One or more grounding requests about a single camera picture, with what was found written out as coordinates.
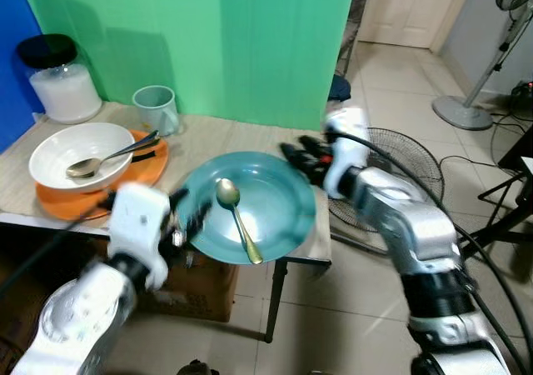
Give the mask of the gold metal spoon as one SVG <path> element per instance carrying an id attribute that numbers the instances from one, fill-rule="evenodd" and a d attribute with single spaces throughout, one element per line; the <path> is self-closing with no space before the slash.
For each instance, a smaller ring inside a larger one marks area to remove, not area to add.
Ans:
<path id="1" fill-rule="evenodd" d="M 216 181 L 216 199 L 222 208 L 225 208 L 232 215 L 233 222 L 235 222 L 237 235 L 239 235 L 240 242 L 243 246 L 244 252 L 247 254 L 248 260 L 251 264 L 262 264 L 264 258 L 258 246 L 254 242 L 254 238 L 247 227 L 245 227 L 242 216 L 240 214 L 237 204 L 240 202 L 240 191 L 236 184 L 229 178 L 218 178 Z"/>

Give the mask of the orange round plate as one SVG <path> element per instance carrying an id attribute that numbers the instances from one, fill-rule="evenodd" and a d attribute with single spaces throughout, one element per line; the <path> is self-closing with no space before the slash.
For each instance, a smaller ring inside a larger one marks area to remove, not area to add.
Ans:
<path id="1" fill-rule="evenodd" d="M 170 146 L 167 140 L 160 140 L 155 145 L 134 152 L 126 172 L 117 179 L 114 185 L 107 186 L 102 191 L 65 193 L 37 184 L 39 207 L 51 218 L 62 220 L 76 220 L 90 208 L 92 211 L 87 215 L 87 219 L 104 218 L 109 215 L 109 211 L 97 207 L 97 203 L 107 198 L 110 191 L 129 182 L 155 185 L 162 177 L 168 159 L 170 159 Z"/>

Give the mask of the teal round plate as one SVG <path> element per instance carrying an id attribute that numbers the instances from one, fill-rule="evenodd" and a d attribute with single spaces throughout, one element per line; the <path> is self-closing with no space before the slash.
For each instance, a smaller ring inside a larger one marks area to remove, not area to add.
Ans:
<path id="1" fill-rule="evenodd" d="M 180 225 L 210 205 L 201 231 L 190 238 L 199 252 L 222 263 L 251 264 L 232 213 L 217 202 L 218 178 L 229 178 L 241 194 L 237 211 L 266 262 L 304 244 L 315 225 L 315 192 L 303 173 L 264 152 L 232 152 L 209 159 L 187 176 L 189 193 L 175 208 Z"/>

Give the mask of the brown cardboard box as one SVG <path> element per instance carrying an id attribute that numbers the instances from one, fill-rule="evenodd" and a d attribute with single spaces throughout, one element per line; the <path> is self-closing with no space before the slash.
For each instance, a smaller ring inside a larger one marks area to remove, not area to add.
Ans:
<path id="1" fill-rule="evenodd" d="M 227 323 L 232 315 L 239 266 L 223 263 L 200 252 L 192 264 L 171 268 L 160 290 L 138 295 L 137 310 Z"/>

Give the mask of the chair with blue seat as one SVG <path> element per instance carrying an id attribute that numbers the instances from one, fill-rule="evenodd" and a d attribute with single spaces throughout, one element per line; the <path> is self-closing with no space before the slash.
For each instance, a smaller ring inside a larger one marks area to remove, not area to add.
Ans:
<path id="1" fill-rule="evenodd" d="M 332 75 L 328 101 L 340 102 L 351 97 L 351 84 L 346 80 L 346 75 L 349 73 L 349 67 L 356 48 L 356 40 L 358 39 L 359 29 L 361 29 L 363 13 L 367 4 L 368 0 L 351 0 L 342 34 L 338 65 L 336 65 L 335 73 Z"/>

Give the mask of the wood-top table with black legs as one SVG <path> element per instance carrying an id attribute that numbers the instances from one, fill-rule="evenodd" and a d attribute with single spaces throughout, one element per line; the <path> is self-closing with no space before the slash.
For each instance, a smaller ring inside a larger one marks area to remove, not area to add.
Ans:
<path id="1" fill-rule="evenodd" d="M 272 127 L 183 113 L 182 128 L 167 138 L 170 159 L 157 187 L 175 191 L 194 168 L 210 158 L 228 152 L 257 151 L 278 155 L 281 143 L 293 142 L 302 130 Z M 12 146 L 0 154 L 0 225 L 23 225 L 41 229 L 62 229 L 65 222 L 47 215 L 37 202 L 37 192 L 27 165 L 39 143 L 64 130 L 65 124 L 39 119 Z M 316 189 L 316 220 L 305 241 L 288 256 L 278 258 L 271 276 L 269 317 L 262 334 L 264 343 L 276 341 L 275 327 L 281 310 L 283 284 L 291 264 L 312 265 L 319 271 L 331 266 L 330 200 Z"/>

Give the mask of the pale green plastic mug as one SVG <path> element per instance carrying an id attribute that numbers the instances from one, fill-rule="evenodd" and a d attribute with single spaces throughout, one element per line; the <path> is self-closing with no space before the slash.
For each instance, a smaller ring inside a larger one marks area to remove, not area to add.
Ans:
<path id="1" fill-rule="evenodd" d="M 150 85 L 141 87 L 131 97 L 142 123 L 157 135 L 175 135 L 182 127 L 177 108 L 177 96 L 171 87 Z"/>

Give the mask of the silver metal spoon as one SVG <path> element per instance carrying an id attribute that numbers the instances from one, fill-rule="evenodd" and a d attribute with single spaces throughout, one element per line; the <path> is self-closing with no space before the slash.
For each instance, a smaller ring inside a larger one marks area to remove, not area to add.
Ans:
<path id="1" fill-rule="evenodd" d="M 112 158 L 118 158 L 130 152 L 137 150 L 147 149 L 149 147 L 156 146 L 159 143 L 160 136 L 158 131 L 150 132 L 144 138 L 137 140 L 133 145 L 123 147 L 121 150 L 114 152 L 109 157 L 99 158 L 93 157 L 83 159 L 83 161 L 75 162 L 66 169 L 66 177 L 68 178 L 92 178 L 95 176 L 97 170 L 103 165 L 104 162 L 109 161 Z"/>

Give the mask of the green backdrop screen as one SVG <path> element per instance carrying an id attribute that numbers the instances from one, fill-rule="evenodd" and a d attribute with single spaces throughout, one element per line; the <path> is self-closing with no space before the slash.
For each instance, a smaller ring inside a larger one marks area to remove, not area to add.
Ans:
<path id="1" fill-rule="evenodd" d="M 27 0 L 104 100 L 170 87 L 179 112 L 319 130 L 351 0 Z"/>

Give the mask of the white ribbed bowl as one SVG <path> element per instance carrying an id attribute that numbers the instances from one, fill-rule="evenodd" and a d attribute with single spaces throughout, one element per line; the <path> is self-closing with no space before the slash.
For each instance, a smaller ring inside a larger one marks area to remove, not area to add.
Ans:
<path id="1" fill-rule="evenodd" d="M 35 182 L 61 193 L 100 191 L 126 172 L 130 153 L 104 162 L 94 177 L 69 178 L 66 169 L 84 159 L 105 158 L 135 142 L 136 138 L 122 125 L 106 122 L 72 125 L 39 143 L 27 168 Z"/>

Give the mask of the black robot foot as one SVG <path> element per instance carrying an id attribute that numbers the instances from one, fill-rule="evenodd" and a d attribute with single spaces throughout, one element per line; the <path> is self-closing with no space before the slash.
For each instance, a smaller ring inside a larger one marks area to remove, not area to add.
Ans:
<path id="1" fill-rule="evenodd" d="M 220 372 L 214 370 L 208 363 L 194 359 L 180 367 L 176 375 L 220 375 Z"/>

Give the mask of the grey standing fan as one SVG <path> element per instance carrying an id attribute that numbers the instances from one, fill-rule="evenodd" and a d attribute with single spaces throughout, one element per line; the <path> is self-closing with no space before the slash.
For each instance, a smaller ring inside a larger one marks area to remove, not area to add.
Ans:
<path id="1" fill-rule="evenodd" d="M 511 53 L 517 51 L 516 40 L 521 38 L 533 20 L 531 1 L 494 0 L 496 9 L 506 14 L 507 21 L 496 28 L 498 36 L 492 50 L 492 58 L 477 78 L 476 84 L 464 97 L 443 96 L 431 102 L 431 108 L 439 118 L 461 130 L 483 131 L 492 127 L 494 120 L 491 113 L 477 106 L 476 101 L 485 84 L 490 81 L 491 75 L 499 72 Z"/>

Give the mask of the clear jar with black lid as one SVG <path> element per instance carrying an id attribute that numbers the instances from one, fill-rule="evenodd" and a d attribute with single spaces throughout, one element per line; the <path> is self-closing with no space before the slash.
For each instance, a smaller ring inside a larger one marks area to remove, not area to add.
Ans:
<path id="1" fill-rule="evenodd" d="M 20 41 L 15 52 L 27 68 L 31 89 L 49 119 L 64 124 L 84 123 L 102 109 L 91 71 L 77 57 L 72 37 L 42 33 Z"/>

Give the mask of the white panelled door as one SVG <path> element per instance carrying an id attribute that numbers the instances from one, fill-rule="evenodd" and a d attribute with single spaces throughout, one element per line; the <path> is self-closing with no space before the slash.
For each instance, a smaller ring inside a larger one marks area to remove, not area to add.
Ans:
<path id="1" fill-rule="evenodd" d="M 357 39 L 436 52 L 465 0 L 368 0 Z"/>

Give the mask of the black device with red light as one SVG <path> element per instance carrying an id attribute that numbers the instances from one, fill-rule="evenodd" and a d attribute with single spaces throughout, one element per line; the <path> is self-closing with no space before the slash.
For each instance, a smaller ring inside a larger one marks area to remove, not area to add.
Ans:
<path id="1" fill-rule="evenodd" d="M 533 96 L 530 82 L 518 82 L 511 89 L 510 96 L 507 97 L 506 107 L 510 113 L 522 121 L 533 121 Z"/>

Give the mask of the blue board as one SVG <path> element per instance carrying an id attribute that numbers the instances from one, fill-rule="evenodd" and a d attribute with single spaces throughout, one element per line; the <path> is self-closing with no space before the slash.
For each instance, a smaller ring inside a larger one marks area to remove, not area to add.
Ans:
<path id="1" fill-rule="evenodd" d="M 24 39 L 41 35 L 27 0 L 0 0 L 0 153 L 37 123 L 43 112 L 32 89 L 32 73 L 17 55 Z"/>

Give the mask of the black frame side table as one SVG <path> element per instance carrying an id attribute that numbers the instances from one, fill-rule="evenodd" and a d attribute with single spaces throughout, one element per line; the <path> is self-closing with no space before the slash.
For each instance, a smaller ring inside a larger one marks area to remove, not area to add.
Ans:
<path id="1" fill-rule="evenodd" d="M 463 253 L 466 257 L 471 257 L 476 252 L 476 247 L 488 247 L 494 242 L 511 244 L 529 244 L 532 242 L 532 234 L 511 230 L 533 215 L 532 173 L 530 173 L 528 165 L 522 162 L 522 158 L 532 158 L 532 145 L 532 132 L 526 130 L 521 138 L 518 139 L 518 142 L 515 142 L 514 146 L 497 162 L 500 168 L 514 170 L 515 174 L 509 180 L 480 193 L 477 198 L 485 200 L 485 197 L 492 195 L 492 193 L 498 191 L 501 193 L 500 198 L 495 200 L 491 219 L 496 217 L 496 212 L 502 208 L 507 193 L 511 189 L 519 192 L 515 198 L 516 207 L 499 220 L 489 222 L 483 229 L 473 232 L 472 237 L 475 241 L 470 242 L 463 248 Z"/>

